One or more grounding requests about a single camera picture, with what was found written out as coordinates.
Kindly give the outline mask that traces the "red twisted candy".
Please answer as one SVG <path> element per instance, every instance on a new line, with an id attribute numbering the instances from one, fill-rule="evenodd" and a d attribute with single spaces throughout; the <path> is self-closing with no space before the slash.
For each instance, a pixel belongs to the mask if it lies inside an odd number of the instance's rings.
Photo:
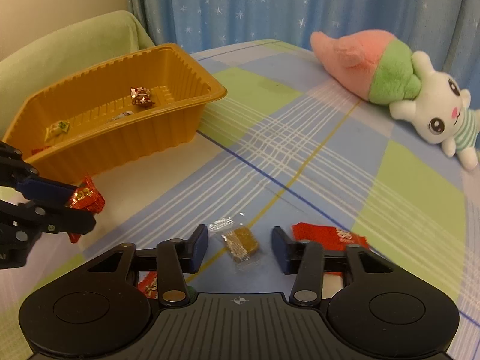
<path id="1" fill-rule="evenodd" d="M 155 105 L 148 88 L 139 86 L 130 89 L 132 104 L 135 107 L 150 108 Z"/>

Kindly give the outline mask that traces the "plaid tablecloth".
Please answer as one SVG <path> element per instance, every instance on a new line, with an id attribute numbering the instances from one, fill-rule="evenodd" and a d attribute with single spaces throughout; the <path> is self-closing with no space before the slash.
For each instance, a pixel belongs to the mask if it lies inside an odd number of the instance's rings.
<path id="1" fill-rule="evenodd" d="M 106 200 L 93 232 L 45 235 L 26 267 L 1 273 L 1 357 L 26 359 L 27 295 L 120 242 L 141 249 L 199 224 L 243 215 L 261 256 L 237 265 L 212 239 L 190 284 L 206 292 L 288 292 L 269 246 L 275 226 L 335 226 L 445 291 L 460 310 L 450 347 L 479 357 L 479 171 L 423 141 L 386 109 L 326 76 L 313 54 L 280 41 L 195 55 L 227 88 L 185 144 L 96 175 Z"/>

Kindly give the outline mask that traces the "clear nut snack packet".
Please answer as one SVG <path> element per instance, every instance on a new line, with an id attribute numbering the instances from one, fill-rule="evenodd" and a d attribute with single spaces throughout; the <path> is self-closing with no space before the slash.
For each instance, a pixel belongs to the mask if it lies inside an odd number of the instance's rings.
<path id="1" fill-rule="evenodd" d="M 116 116 L 114 116 L 112 118 L 112 120 L 114 121 L 117 121 L 117 120 L 120 120 L 120 119 L 123 119 L 123 118 L 126 118 L 128 116 L 133 116 L 134 115 L 134 112 L 133 111 L 124 111 Z"/>

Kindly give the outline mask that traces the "orange plastic tray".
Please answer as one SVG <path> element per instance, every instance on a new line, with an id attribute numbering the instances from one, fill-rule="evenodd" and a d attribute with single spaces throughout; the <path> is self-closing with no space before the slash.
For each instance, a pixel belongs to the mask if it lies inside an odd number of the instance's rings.
<path id="1" fill-rule="evenodd" d="M 132 104 L 145 87 L 154 106 Z M 3 140 L 41 176 L 74 184 L 154 152 L 191 141 L 205 105 L 227 90 L 178 45 L 164 44 L 78 72 L 24 102 Z M 124 111 L 134 115 L 114 121 Z M 68 120 L 68 133 L 45 141 L 46 129 Z M 49 149 L 36 155 L 31 150 Z"/>

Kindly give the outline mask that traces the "brown candy clear wrapper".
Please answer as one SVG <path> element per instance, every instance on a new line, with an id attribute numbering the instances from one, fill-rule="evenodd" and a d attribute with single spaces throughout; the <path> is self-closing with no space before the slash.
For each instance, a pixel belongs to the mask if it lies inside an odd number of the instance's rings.
<path id="1" fill-rule="evenodd" d="M 208 225 L 209 235 L 223 245 L 237 269 L 241 271 L 250 269 L 262 257 L 260 243 L 247 222 L 245 214 L 239 212 Z"/>

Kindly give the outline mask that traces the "green candy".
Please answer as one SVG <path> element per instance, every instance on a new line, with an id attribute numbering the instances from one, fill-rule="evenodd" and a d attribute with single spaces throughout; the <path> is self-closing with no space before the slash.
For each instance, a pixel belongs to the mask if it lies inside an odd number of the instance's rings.
<path id="1" fill-rule="evenodd" d="M 147 298 L 157 299 L 157 272 L 141 272 L 137 283 L 137 289 L 141 291 Z"/>

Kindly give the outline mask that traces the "pink carrot bunny plush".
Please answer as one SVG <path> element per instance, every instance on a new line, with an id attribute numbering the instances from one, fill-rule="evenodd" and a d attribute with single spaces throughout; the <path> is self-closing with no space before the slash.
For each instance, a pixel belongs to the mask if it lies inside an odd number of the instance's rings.
<path id="1" fill-rule="evenodd" d="M 424 51 L 413 51 L 394 34 L 364 30 L 340 38 L 310 36 L 323 68 L 366 102 L 386 106 L 393 119 L 409 122 L 431 145 L 439 145 L 462 167 L 479 165 L 479 111 L 471 94 L 446 72 L 436 70 Z"/>

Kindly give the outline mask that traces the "blue star curtain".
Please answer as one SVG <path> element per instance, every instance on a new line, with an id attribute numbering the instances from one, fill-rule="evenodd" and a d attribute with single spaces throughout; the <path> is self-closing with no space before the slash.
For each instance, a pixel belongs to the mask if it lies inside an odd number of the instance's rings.
<path id="1" fill-rule="evenodd" d="M 189 52 L 275 38 L 308 47 L 321 31 L 340 37 L 384 29 L 424 50 L 433 65 L 479 93 L 479 0 L 128 0 L 156 43 Z"/>

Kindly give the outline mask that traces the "red square snack pouch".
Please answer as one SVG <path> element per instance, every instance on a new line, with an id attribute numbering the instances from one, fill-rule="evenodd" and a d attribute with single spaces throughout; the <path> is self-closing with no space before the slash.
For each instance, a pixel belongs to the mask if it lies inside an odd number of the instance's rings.
<path id="1" fill-rule="evenodd" d="M 325 250 L 344 251 L 348 245 L 353 244 L 369 249 L 364 236 L 332 226 L 300 222 L 292 226 L 292 233 L 297 242 L 317 242 Z"/>

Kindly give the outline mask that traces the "yellow candy wrapper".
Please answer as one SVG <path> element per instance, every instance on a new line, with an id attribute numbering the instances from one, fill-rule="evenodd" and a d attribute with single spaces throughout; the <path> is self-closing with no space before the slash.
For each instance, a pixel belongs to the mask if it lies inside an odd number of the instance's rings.
<path id="1" fill-rule="evenodd" d="M 59 120 L 46 128 L 45 141 L 50 141 L 62 134 L 68 133 L 70 123 L 68 120 Z"/>

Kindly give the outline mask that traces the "small red candy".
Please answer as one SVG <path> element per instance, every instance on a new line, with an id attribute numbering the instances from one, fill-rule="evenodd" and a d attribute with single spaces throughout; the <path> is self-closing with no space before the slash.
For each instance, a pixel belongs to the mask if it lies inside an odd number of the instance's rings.
<path id="1" fill-rule="evenodd" d="M 105 203 L 103 195 L 95 186 L 92 178 L 87 175 L 69 198 L 67 206 L 72 209 L 99 214 L 102 212 Z"/>

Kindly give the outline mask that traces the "green cloth covered sofa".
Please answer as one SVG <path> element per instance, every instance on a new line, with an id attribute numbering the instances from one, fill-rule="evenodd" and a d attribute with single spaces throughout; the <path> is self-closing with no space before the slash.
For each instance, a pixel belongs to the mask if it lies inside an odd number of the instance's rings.
<path id="1" fill-rule="evenodd" d="M 137 18 L 126 10 L 61 28 L 1 61 L 1 134 L 26 99 L 91 66 L 154 46 Z"/>

